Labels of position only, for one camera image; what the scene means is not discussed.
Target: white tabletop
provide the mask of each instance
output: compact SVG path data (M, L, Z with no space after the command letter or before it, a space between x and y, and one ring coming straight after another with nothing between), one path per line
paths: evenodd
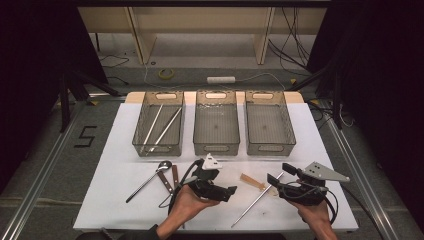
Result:
M149 229L160 224L167 216L167 208L158 205L168 196L158 177L147 184L129 203L125 200L156 170L158 163L170 160L178 166L180 178L194 160L193 146L194 104L185 109L183 150L180 157L138 156L132 138L140 114L141 104L121 104L100 158L98 167L85 196L74 228L90 231L102 227L107 229ZM185 224L179 231L223 233L223 232L284 232L306 230L297 209L278 196L265 194L256 205L233 228L231 225L260 195L257 188L240 180L242 173L266 183L267 173L277 176L282 172L282 163L287 162L304 169L312 162L319 162L333 169L324 144L318 133L307 104L288 104L288 110L297 144L288 157L257 157L246 154L244 105L238 104L240 128L239 153L235 157L214 156L223 164L214 180L221 187L237 186L236 193L228 202L207 208ZM172 172L165 172L172 181ZM297 177L285 173L284 183ZM339 214L333 224L336 231L354 231L358 228L346 197L337 182L327 181L327 187L337 196ZM331 195L328 198L336 207Z

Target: metal tool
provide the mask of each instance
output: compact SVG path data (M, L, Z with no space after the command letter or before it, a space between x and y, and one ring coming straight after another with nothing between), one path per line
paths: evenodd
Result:
M181 112L181 107L178 108L178 110L174 113L174 115L172 115L171 119L169 120L168 124L165 126L165 128L163 129L162 133L160 134L160 136L158 137L158 139L155 142L155 145L158 145L158 143L160 142L160 140L162 140L163 136L165 135L165 133L168 131L168 129L171 127L172 123L175 121L175 119L177 118L178 114ZM153 152L153 150L155 150L155 147L152 147L149 149L149 152Z
M172 165L172 178L174 180L174 189L175 189L180 184L180 180L178 179L178 168L177 168L177 165Z
M165 186L166 190L169 192L168 197L165 198L165 200L163 200L160 204L159 204L159 208L165 208L168 207L168 205L163 205L166 200L168 200L168 198L172 197L174 195L174 189L172 189L171 184L169 184L168 179L166 179L165 174L163 174L163 172L158 172L158 176L160 178L160 180L162 181L163 185Z
M147 179L147 181L145 181L143 184L141 184L141 186L135 190L135 192L133 194L131 194L131 196L125 201L126 203L128 203L129 201L131 201L131 199L148 183L150 182L150 180L152 180L152 178L158 174L159 172L163 172L166 171L168 169L170 169L172 167L172 163L170 161L162 161L159 163L158 168L155 171L155 174L153 174L149 179Z
M277 176L277 179L279 179L281 176L283 176L284 171L280 173L280 175ZM259 199L272 187L272 185L269 185L262 193L261 195L259 195L259 197L256 198L255 201L253 201L252 204L250 204L250 206L241 214L241 216L233 223L233 225L231 225L231 228L233 228L238 221L240 221L240 219L242 219L242 217L244 217L244 215L246 215L246 213L253 207L253 205L255 205L255 203L257 201L259 201Z
M142 153L142 152L143 152L143 150L144 150L144 146L146 146L146 143L147 143L147 141L149 140L150 134L152 133L152 130L153 130L153 128L154 128L154 127L155 127L155 125L156 125L156 121L158 120L158 117L159 117L160 111L162 110L162 107L163 107L163 104L161 104L161 105L160 105L160 108L159 108L159 110L158 110L158 113L156 113L156 117L155 117L155 119L153 120L152 126L150 127L149 132L147 133L146 139L144 139L143 146L141 147L140 153Z

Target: tool handle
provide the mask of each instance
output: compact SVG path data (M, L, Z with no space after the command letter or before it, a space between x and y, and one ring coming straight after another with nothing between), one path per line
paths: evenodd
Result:
M158 172L157 174L158 174L160 180L162 181L163 185L165 185L166 190L169 193L173 193L174 190L172 189L171 184L169 184L168 180L166 179L165 174L163 174L163 172Z
M246 183L248 183L248 184L250 184L254 187L259 188L261 191L265 190L265 188L266 188L264 183L260 183L257 180L247 176L244 173L241 174L240 180L242 180L242 181L244 181L244 182L246 182Z

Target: metal rod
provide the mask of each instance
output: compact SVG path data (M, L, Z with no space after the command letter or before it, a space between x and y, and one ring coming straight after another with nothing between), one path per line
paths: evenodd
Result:
M162 107L163 107L163 104L160 105L160 108L158 110L158 113L156 113L156 117L153 120L152 126L150 127L149 132L147 133L146 139L144 139L143 146L141 147L140 153L143 152L144 146L146 145L147 141L149 140L150 134L152 133L152 130L153 130L153 128L156 125L156 121L158 120L158 117L159 117L160 111L162 110Z
M281 173L280 173L280 175L278 175L277 176L277 179L279 179L281 176L283 176L283 174L284 174L284 171L282 171ZM240 219L242 219L243 217L244 217L244 215L246 215L246 213L253 207L253 205L255 205L255 203L257 202L257 201L259 201L259 199L261 199L261 197L266 193L266 192L268 192L268 190L270 189L272 187L272 185L269 185L262 193L261 193L261 195L259 195L259 197L257 197L256 198L256 200L255 201L253 201L253 203L252 204L250 204L250 206L241 214L241 216L233 223L233 225L231 225L231 228L233 228L237 223L238 223L238 221L240 221Z
M178 108L178 110L174 113L174 115L172 116L171 120L169 120L168 124L166 125L165 129L163 129L162 133L160 134L160 136L158 137L158 139L155 142L155 145L158 145L158 143L160 142L160 140L162 140L163 136L165 135L165 133L168 131L168 129L171 127L172 123L175 121L175 119L177 118L178 114L181 111L181 107ZM152 147L149 149L149 152L153 152L153 150L155 149L155 147Z

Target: sleeve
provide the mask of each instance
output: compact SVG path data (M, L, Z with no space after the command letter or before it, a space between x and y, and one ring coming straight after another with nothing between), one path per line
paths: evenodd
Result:
M160 240L156 228L158 228L157 224L147 231L128 231L118 240Z

